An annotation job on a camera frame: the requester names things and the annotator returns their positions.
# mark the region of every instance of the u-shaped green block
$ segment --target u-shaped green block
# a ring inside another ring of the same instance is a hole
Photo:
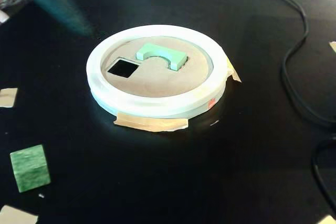
[[[150,57],[165,58],[169,62],[169,68],[175,71],[178,71],[187,61],[187,54],[185,52],[161,47],[152,43],[143,45],[136,53],[136,56],[138,60],[145,60]]]

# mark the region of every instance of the red sticker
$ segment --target red sticker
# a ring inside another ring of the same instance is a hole
[[[213,105],[215,105],[216,103],[216,99],[215,98],[212,98],[209,103],[208,103],[208,109],[211,109]]]

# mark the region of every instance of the green cube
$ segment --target green cube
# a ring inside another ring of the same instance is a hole
[[[12,152],[10,156],[20,193],[50,183],[47,161],[42,145]]]

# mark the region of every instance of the green foam piece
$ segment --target green foam piece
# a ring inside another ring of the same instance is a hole
[[[12,152],[10,156],[20,193],[50,183],[47,161],[42,145]]]
[[[169,62],[169,68],[175,71],[178,71],[187,61],[185,52],[161,47],[152,43],[143,45],[143,47],[136,53],[136,56],[138,60],[145,60],[150,57],[165,58]]]

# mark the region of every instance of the beige tape piece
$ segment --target beige tape piece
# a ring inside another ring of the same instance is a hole
[[[226,57],[226,61],[227,61],[227,68],[230,70],[228,71],[228,77],[232,75],[232,78],[235,80],[235,81],[239,81],[241,82],[241,79],[239,77],[239,75],[237,74],[237,71],[235,70],[235,68],[233,67],[231,61],[229,60],[228,57]]]
[[[330,42],[329,45],[334,50],[334,52],[336,52],[336,41]]]
[[[11,108],[14,106],[17,88],[0,90],[0,107]]]
[[[187,128],[188,119],[142,118],[118,113],[114,124],[151,132],[176,131]]]
[[[318,224],[336,224],[336,221],[329,215],[321,220]]]
[[[0,211],[1,224],[35,224],[37,218],[36,215],[6,205]]]

